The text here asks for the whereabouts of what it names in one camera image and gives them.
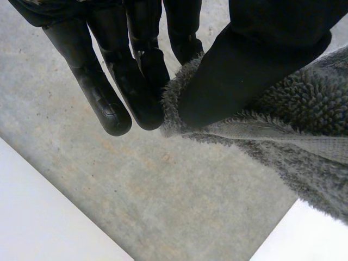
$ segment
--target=fuzzy gray cloth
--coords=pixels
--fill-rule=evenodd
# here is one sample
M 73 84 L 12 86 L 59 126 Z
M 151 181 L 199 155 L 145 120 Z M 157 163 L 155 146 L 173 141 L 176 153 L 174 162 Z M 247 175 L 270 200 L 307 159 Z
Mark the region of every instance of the fuzzy gray cloth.
M 301 199 L 348 225 L 348 46 L 270 87 L 243 113 L 193 129 L 177 107 L 199 63 L 185 65 L 166 87 L 162 134 L 238 146 Z

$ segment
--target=microfiber towel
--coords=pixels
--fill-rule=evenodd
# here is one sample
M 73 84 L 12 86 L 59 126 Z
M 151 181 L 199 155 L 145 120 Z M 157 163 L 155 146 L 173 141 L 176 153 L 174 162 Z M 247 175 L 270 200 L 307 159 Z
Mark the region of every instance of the microfiber towel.
M 168 83 L 161 133 L 237 146 L 275 169 L 301 199 L 348 225 L 348 46 L 271 86 L 241 113 L 190 128 L 178 102 L 200 61 Z

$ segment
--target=white floor edge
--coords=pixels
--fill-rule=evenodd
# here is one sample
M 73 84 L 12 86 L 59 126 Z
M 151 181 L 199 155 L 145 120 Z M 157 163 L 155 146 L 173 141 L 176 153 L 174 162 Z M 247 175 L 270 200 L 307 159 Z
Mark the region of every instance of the white floor edge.
M 133 259 L 0 139 L 0 260 Z
M 347 261 L 348 226 L 297 200 L 251 261 Z

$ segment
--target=black glove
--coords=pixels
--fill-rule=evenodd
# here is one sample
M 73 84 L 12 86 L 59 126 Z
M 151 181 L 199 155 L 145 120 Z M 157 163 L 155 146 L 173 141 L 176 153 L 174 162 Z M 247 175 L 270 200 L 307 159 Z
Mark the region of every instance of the black glove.
M 317 58 L 347 0 L 230 0 L 231 23 L 182 93 L 179 114 L 203 127 L 242 111 L 263 90 Z
M 109 134 L 127 133 L 132 120 L 102 71 L 88 26 L 139 126 L 153 130 L 161 125 L 159 101 L 169 81 L 157 41 L 161 0 L 9 1 L 29 23 L 43 28 Z M 172 49 L 186 63 L 203 51 L 195 36 L 201 0 L 166 0 L 165 7 Z M 135 59 L 128 47 L 128 30 Z

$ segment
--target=fleece blanket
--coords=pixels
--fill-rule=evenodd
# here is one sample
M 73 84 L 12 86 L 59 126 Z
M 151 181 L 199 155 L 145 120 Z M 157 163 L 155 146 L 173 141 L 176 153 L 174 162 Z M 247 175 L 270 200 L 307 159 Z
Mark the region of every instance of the fleece blanket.
M 189 128 L 178 103 L 200 60 L 167 85 L 161 133 L 238 146 L 275 169 L 301 199 L 348 225 L 348 46 L 271 86 L 241 113 Z

